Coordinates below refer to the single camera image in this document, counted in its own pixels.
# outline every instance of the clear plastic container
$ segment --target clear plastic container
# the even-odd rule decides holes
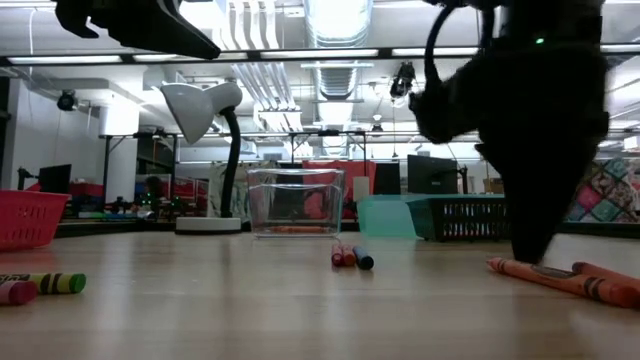
[[[257,237],[335,237],[345,175],[334,169],[247,171],[251,229]]]

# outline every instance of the ceiling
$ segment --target ceiling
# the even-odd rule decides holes
[[[7,8],[33,1],[0,0],[0,55],[52,55],[52,54],[98,54],[135,52],[134,49],[122,48],[110,39],[105,31],[97,29],[99,39],[85,40],[76,38],[64,31],[58,24],[51,8]],[[302,1],[276,1],[276,33],[278,43],[285,49],[301,49],[309,47]],[[381,0],[374,2],[371,25],[367,37],[369,47],[423,47],[430,26],[438,9],[426,6],[419,1]],[[640,39],[640,1],[608,1],[603,9],[603,43],[631,43]],[[249,34],[248,21],[245,22],[246,34]],[[476,12],[472,9],[458,10],[445,24],[438,46],[475,46],[478,42],[478,23]],[[608,94],[609,111],[612,114],[612,127],[622,129],[640,124],[640,58],[628,57],[609,74],[610,93]],[[437,61],[438,69],[444,77],[462,66],[466,59],[447,59]],[[371,127],[373,115],[379,114],[385,130],[392,130],[393,120],[396,130],[415,130],[414,118],[404,107],[393,108],[388,96],[387,86],[397,72],[400,60],[371,61],[371,68],[360,70],[358,91],[352,114],[352,124],[345,129]],[[313,73],[301,68],[301,62],[285,62],[284,68],[294,94],[295,102],[300,107],[302,125],[312,128],[321,126],[316,113],[316,91]],[[424,83],[423,66],[419,62],[413,64],[416,69],[418,84]],[[231,64],[165,64],[165,65],[117,65],[117,66],[85,66],[85,67],[39,67],[34,68],[34,79],[42,87],[54,87],[49,84],[58,79],[106,79],[127,94],[134,97],[143,108],[140,116],[141,125],[163,126],[168,131],[178,131],[164,98],[159,91],[145,86],[146,78],[153,74],[162,74],[171,79],[180,74],[187,80],[213,78],[218,82],[234,78]],[[78,91],[82,100],[102,105],[105,94],[113,89],[92,89]],[[240,115],[241,129],[244,132],[264,131],[253,121],[254,101],[249,93],[244,92],[243,103],[236,109]],[[612,135],[613,140],[621,140],[624,135]],[[396,137],[396,141],[407,142],[412,137]],[[377,138],[377,141],[393,141],[393,138]],[[619,141],[606,144],[607,150],[616,151],[621,147]],[[197,146],[226,146],[224,141],[204,139]]]

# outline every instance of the wooden table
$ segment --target wooden table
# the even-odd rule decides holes
[[[358,234],[344,241],[360,242]],[[0,272],[80,271],[81,295],[0,308],[15,360],[624,359],[640,313],[496,275],[508,244],[371,240],[373,272],[332,270],[331,240],[129,233],[0,254]],[[640,275],[640,243],[559,236],[548,264]]]

